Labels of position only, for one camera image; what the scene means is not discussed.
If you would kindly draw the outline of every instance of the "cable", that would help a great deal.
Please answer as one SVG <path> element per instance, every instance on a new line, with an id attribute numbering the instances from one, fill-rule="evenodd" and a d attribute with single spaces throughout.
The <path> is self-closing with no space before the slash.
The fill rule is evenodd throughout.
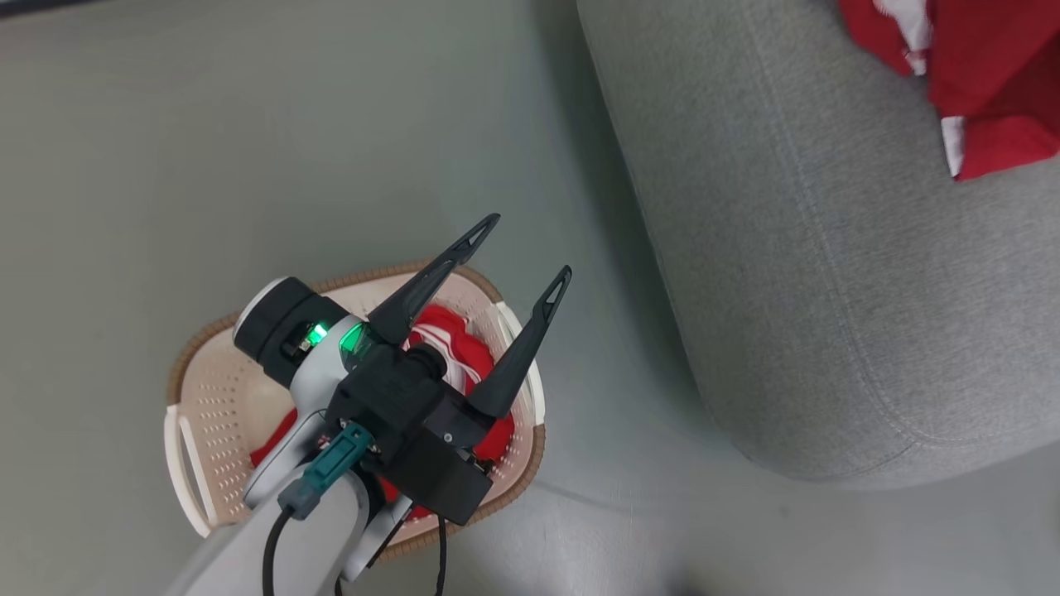
<path id="1" fill-rule="evenodd" d="M 438 586 L 435 596 L 442 596 L 445 589 L 445 518 L 438 516 Z"/>
<path id="2" fill-rule="evenodd" d="M 283 526 L 287 525 L 295 510 L 284 507 L 280 511 L 280 516 L 272 524 L 272 529 L 268 532 L 268 540 L 265 541 L 265 558 L 262 560 L 262 594 L 264 596 L 276 596 L 276 588 L 272 585 L 272 565 L 276 562 L 276 545 L 280 542 L 280 532 Z"/>

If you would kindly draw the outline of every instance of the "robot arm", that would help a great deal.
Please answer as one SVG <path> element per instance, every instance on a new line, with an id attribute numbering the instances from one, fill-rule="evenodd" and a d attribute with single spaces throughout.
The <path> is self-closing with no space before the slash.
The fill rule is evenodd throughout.
<path id="1" fill-rule="evenodd" d="M 244 489 L 250 519 L 211 534 L 167 596 L 268 595 L 270 583 L 282 596 L 326 594 L 339 574 L 352 581 L 371 565 L 413 505 L 438 514 L 443 530 L 446 520 L 467 523 L 493 485 L 471 450 L 511 409 L 570 267 L 466 399 L 442 380 L 445 361 L 434 348 L 401 346 L 499 217 L 479 222 L 367 321 L 295 278 L 254 297 L 233 340 L 290 390 L 298 422 Z M 353 435 L 367 442 L 349 448 Z M 384 503 L 378 478 L 402 496 Z"/>

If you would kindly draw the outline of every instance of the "beige basket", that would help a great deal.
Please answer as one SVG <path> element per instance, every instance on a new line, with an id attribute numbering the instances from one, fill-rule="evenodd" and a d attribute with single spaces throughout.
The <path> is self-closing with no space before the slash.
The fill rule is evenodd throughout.
<path id="1" fill-rule="evenodd" d="M 316 284 L 314 290 L 364 317 L 425 264 L 353 275 Z M 489 346 L 494 360 L 522 330 L 497 290 L 469 268 L 457 269 L 439 290 L 435 302 L 463 315 L 470 321 L 469 331 Z M 204 537 L 250 514 L 241 499 L 243 485 L 252 472 L 250 452 L 265 443 L 294 407 L 287 390 L 232 345 L 237 316 L 233 313 L 193 337 L 170 374 L 165 459 L 180 506 Z M 545 452 L 545 401 L 536 364 L 530 368 L 512 414 L 515 435 L 491 472 L 493 488 L 469 525 L 518 497 L 537 473 Z M 454 524 L 447 527 L 449 532 L 459 529 Z M 437 528 L 434 515 L 410 521 L 394 536 L 381 560 L 436 542 Z"/>

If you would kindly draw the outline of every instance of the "gray floor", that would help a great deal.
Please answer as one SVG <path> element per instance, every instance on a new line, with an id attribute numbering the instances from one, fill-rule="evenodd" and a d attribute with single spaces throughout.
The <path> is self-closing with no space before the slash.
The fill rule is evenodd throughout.
<path id="1" fill-rule="evenodd" d="M 856 494 L 711 431 L 570 0 L 113 0 L 0 23 L 0 82 L 5 593 L 160 593 L 199 542 L 161 445 L 188 336 L 278 275 L 422 258 L 492 210 L 475 265 L 517 313 L 576 277 L 544 464 L 452 541 L 448 594 L 1060 585 L 1060 446 Z M 436 565 L 348 590 L 429 594 Z"/>

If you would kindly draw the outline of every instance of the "red and white cloth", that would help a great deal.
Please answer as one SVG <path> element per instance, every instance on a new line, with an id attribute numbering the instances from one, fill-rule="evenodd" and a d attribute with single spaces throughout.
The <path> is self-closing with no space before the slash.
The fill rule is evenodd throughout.
<path id="1" fill-rule="evenodd" d="M 957 180 L 1060 153 L 1060 0 L 840 0 L 851 37 L 926 74 Z"/>
<path id="2" fill-rule="evenodd" d="M 430 345 L 445 357 L 447 371 L 445 382 L 454 389 L 464 396 L 475 388 L 483 378 L 493 370 L 493 356 L 490 348 L 478 337 L 467 333 L 467 321 L 460 315 L 439 306 L 428 304 L 423 314 L 417 319 L 412 327 L 412 333 L 403 346 L 408 349 L 421 343 Z M 296 410 L 290 410 L 280 422 L 279 427 L 272 433 L 268 441 L 260 449 L 250 454 L 250 462 L 257 468 L 272 451 L 280 440 L 283 439 L 287 431 L 295 424 L 298 417 Z M 487 434 L 478 445 L 473 450 L 479 460 L 498 461 L 508 444 L 515 434 L 515 419 L 509 414 L 502 420 L 497 420 L 493 428 Z M 387 501 L 398 497 L 398 490 L 383 480 L 383 490 L 387 495 Z M 412 519 L 428 515 L 429 511 L 422 507 L 417 507 L 410 513 Z"/>

